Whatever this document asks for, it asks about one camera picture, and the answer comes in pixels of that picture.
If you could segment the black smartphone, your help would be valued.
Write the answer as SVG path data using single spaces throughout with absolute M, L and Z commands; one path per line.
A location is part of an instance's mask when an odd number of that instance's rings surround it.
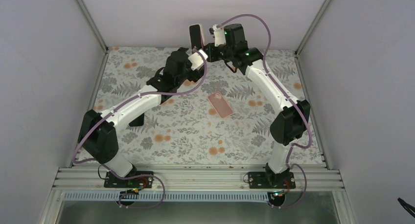
M 193 24 L 189 27 L 191 49 L 200 50 L 203 48 L 202 28 L 200 24 Z
M 139 117 L 137 117 L 136 119 L 134 119 L 133 121 L 131 121 L 129 123 L 129 126 L 130 127 L 141 127 L 141 126 L 144 125 L 144 119 L 145 119 L 144 114 L 141 114 Z

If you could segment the pink phone case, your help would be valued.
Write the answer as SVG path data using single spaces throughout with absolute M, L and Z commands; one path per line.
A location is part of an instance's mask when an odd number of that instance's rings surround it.
M 221 92 L 215 92 L 210 94 L 207 99 L 216 110 L 217 114 L 221 119 L 231 116 L 234 112 L 230 104 L 225 100 Z

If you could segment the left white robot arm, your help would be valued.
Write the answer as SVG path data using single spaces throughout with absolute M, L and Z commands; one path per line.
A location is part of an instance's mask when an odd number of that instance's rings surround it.
M 201 84 L 207 75 L 208 55 L 186 48 L 173 51 L 163 67 L 146 84 L 123 102 L 106 110 L 85 113 L 78 138 L 77 150 L 84 148 L 95 160 L 109 169 L 123 187 L 136 182 L 134 165 L 119 151 L 117 133 L 144 124 L 145 112 L 166 102 L 186 81 Z

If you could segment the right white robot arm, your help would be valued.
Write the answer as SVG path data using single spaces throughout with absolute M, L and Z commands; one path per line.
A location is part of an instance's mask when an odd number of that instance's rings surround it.
M 297 146 L 295 140 L 309 130 L 311 106 L 307 100 L 298 100 L 277 79 L 265 60 L 265 54 L 248 46 L 241 24 L 215 25 L 209 31 L 214 42 L 204 44 L 202 26 L 191 25 L 191 47 L 203 50 L 208 62 L 231 63 L 229 69 L 232 72 L 241 71 L 256 84 L 277 114 L 270 124 L 270 134 L 278 145 L 273 148 L 272 157 L 265 165 L 264 178 L 270 188 L 278 188 L 289 179 L 289 154 Z

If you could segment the black object at edge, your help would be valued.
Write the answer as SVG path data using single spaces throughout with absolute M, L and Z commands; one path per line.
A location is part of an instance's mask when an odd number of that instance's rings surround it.
M 397 201 L 399 204 L 412 216 L 415 218 L 415 207 L 404 201 L 402 198 L 398 197 Z

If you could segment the right aluminium frame post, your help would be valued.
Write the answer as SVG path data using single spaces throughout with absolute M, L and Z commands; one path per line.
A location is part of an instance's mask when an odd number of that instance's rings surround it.
M 298 59 L 300 54 L 302 53 L 303 49 L 305 48 L 308 40 L 310 39 L 311 35 L 313 34 L 315 28 L 319 24 L 321 18 L 323 17 L 325 11 L 327 10 L 328 6 L 331 4 L 332 0 L 324 0 L 322 5 L 320 6 L 317 14 L 315 15 L 312 23 L 310 24 L 308 30 L 306 31 L 305 35 L 303 36 L 297 50 L 295 51 L 295 56 Z

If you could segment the aluminium frame post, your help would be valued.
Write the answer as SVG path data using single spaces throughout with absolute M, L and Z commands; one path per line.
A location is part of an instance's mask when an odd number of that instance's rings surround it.
M 312 23 L 310 24 L 308 30 L 306 31 L 305 35 L 303 36 L 297 50 L 295 51 L 295 56 L 298 59 L 300 54 L 302 53 L 303 49 L 305 48 L 308 40 L 310 39 L 311 35 L 313 34 L 315 28 L 319 24 L 321 18 L 323 17 L 325 11 L 327 10 L 328 6 L 331 4 L 332 0 L 324 0 L 322 5 L 320 6 L 317 14 L 315 15 Z
M 105 44 L 104 39 L 101 36 L 101 33 L 99 32 L 99 29 L 97 28 L 84 0 L 76 0 L 77 4 L 79 5 L 83 16 L 85 17 L 85 19 L 87 20 L 87 23 L 90 27 L 90 29 L 92 30 L 96 40 L 98 41 L 100 47 L 102 48 L 102 50 L 107 53 L 108 51 L 108 46 Z

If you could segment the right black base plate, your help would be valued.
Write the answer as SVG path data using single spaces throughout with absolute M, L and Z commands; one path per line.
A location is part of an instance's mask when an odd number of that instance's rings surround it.
M 267 174 L 266 172 L 248 172 L 250 189 L 294 189 L 296 182 L 292 172 L 281 174 Z

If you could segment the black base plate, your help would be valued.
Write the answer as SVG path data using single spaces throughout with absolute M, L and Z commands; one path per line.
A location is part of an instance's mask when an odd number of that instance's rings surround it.
M 140 178 L 122 180 L 117 178 L 113 173 L 107 172 L 103 186 L 105 188 L 151 188 L 153 178 L 148 175 L 153 175 L 153 171 L 136 171 L 128 177 L 140 176 Z
M 267 174 L 266 172 L 248 172 L 250 189 L 294 189 L 296 182 L 292 172 L 281 174 Z

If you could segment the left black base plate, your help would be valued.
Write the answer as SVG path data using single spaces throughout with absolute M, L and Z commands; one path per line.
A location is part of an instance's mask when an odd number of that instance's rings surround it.
M 140 178 L 122 180 L 117 178 L 113 173 L 107 172 L 103 186 L 105 188 L 151 188 L 153 178 L 148 175 L 153 175 L 153 171 L 136 171 L 128 177 L 140 176 Z

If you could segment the left aluminium frame post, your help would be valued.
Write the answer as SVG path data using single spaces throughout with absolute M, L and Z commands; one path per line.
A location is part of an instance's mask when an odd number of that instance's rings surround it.
M 76 0 L 77 4 L 79 5 L 83 16 L 85 17 L 85 19 L 87 20 L 87 23 L 90 27 L 90 29 L 92 30 L 96 40 L 98 41 L 100 47 L 102 48 L 102 50 L 107 53 L 108 51 L 108 46 L 105 44 L 104 39 L 101 36 L 101 33 L 99 32 L 99 29 L 97 28 L 84 0 Z

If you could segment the aluminium front rail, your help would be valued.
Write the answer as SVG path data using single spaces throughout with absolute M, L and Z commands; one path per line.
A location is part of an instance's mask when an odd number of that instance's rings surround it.
M 152 171 L 162 180 L 167 191 L 248 191 L 250 171 L 263 171 L 261 165 L 137 165 Z M 343 191 L 345 186 L 338 170 L 304 165 L 292 169 L 296 188 L 300 191 Z M 103 190 L 106 169 L 95 165 L 60 168 L 53 182 L 54 190 Z

